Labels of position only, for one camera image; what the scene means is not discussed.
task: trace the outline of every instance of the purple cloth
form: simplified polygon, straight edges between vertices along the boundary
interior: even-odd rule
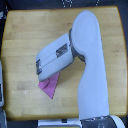
[[[58,77],[59,73],[56,73],[44,82],[39,82],[39,88],[43,90],[51,99],[53,98],[54,91],[56,89]]]

